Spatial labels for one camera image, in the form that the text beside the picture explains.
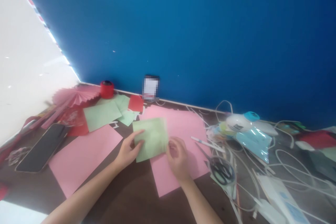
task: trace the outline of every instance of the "black scissors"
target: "black scissors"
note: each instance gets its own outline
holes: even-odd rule
[[[225,161],[224,158],[221,158],[219,156],[209,157],[197,143],[195,144],[198,146],[198,148],[201,150],[204,156],[208,159],[209,161],[208,167],[212,175],[216,178],[216,180],[220,184],[222,184],[223,186],[226,186],[229,182],[231,182],[234,179],[234,174],[231,173],[230,170],[225,165],[223,165],[221,162],[218,161],[219,159],[222,159]]]

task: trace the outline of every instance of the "paper fan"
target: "paper fan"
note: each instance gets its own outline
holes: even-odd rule
[[[52,100],[57,106],[68,103],[68,107],[73,107],[96,98],[99,96],[99,93],[99,86],[77,86],[70,89],[58,90],[52,97]]]

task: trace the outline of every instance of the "white pen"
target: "white pen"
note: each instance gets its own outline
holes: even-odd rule
[[[219,152],[223,152],[223,153],[225,153],[225,150],[223,150],[223,149],[221,149],[221,148],[218,148],[218,147],[216,147],[216,146],[214,146],[214,145],[211,145],[211,144],[209,144],[209,143],[207,143],[207,142],[204,142],[204,141],[202,141],[202,140],[199,140],[198,138],[195,138],[195,137],[190,137],[191,139],[193,139],[193,140],[195,140],[195,141],[197,141],[197,142],[199,142],[199,143],[201,143],[201,144],[204,144],[204,145],[206,145],[206,146],[209,146],[210,148],[213,148],[213,149],[216,149],[216,150],[218,150]]]

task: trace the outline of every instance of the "smartphone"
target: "smartphone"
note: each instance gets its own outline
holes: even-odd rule
[[[69,130],[70,127],[65,125],[52,124],[17,165],[15,171],[29,173],[41,171],[62,143]]]
[[[159,76],[145,75],[142,88],[142,98],[145,101],[151,102],[158,99],[157,93],[159,88],[159,82]]]

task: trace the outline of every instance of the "white wall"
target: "white wall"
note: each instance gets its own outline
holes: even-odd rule
[[[27,0],[0,0],[0,145],[78,81]]]

